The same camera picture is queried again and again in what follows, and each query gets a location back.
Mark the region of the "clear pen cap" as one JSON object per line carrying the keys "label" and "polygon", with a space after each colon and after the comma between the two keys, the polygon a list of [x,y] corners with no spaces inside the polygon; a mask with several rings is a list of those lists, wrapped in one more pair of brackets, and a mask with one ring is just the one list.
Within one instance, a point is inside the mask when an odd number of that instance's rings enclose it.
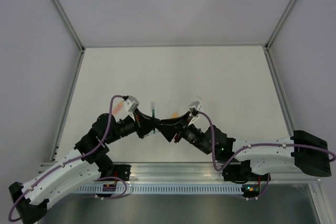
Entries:
{"label": "clear pen cap", "polygon": [[155,117],[155,102],[151,101],[150,105],[151,105],[152,117],[154,118]]}

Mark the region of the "green pen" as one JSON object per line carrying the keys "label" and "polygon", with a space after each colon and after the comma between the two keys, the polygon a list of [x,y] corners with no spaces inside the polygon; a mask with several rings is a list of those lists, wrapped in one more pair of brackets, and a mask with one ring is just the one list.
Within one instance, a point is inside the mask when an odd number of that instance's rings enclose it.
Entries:
{"label": "green pen", "polygon": [[[151,112],[152,112],[152,119],[155,119],[155,102],[151,101]],[[153,129],[153,134],[156,134],[156,128]]]}

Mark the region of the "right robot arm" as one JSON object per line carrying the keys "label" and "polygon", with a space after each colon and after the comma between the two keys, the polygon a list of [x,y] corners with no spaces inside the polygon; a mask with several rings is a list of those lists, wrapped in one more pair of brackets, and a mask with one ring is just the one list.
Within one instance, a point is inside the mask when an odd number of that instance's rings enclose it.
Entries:
{"label": "right robot arm", "polygon": [[305,131],[270,142],[228,137],[204,112],[192,111],[155,126],[169,141],[186,140],[211,155],[213,167],[226,180],[248,182],[256,177],[269,179],[274,172],[301,171],[308,176],[330,177],[335,154],[326,141]]}

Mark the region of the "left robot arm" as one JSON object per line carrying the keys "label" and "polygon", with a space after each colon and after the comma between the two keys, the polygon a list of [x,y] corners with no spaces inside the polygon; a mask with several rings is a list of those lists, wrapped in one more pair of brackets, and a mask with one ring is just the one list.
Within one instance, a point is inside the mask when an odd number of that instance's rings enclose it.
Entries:
{"label": "left robot arm", "polygon": [[38,222],[53,205],[86,183],[108,180],[125,183],[107,155],[107,145],[132,133],[143,138],[159,123],[159,119],[139,110],[120,121],[110,113],[100,115],[62,160],[28,182],[10,185],[13,206],[9,211],[9,222],[16,222],[12,217],[14,211],[18,212],[18,220],[22,223]]}

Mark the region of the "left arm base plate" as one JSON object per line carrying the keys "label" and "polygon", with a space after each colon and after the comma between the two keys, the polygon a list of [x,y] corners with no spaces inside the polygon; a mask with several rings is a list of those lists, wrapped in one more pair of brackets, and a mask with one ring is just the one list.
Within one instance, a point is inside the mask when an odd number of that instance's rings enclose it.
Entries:
{"label": "left arm base plate", "polygon": [[131,175],[131,167],[131,165],[127,164],[117,164],[114,166],[112,176],[118,177],[123,181],[128,182]]}

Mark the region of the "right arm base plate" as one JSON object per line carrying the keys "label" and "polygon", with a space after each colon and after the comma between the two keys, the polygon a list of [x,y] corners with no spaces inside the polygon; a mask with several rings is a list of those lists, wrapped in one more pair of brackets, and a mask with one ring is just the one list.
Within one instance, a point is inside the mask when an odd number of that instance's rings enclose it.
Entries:
{"label": "right arm base plate", "polygon": [[225,182],[233,182],[235,184],[246,184],[248,182],[266,182],[268,175],[258,175],[252,172],[252,169],[243,164],[229,165],[223,172],[222,176]]}

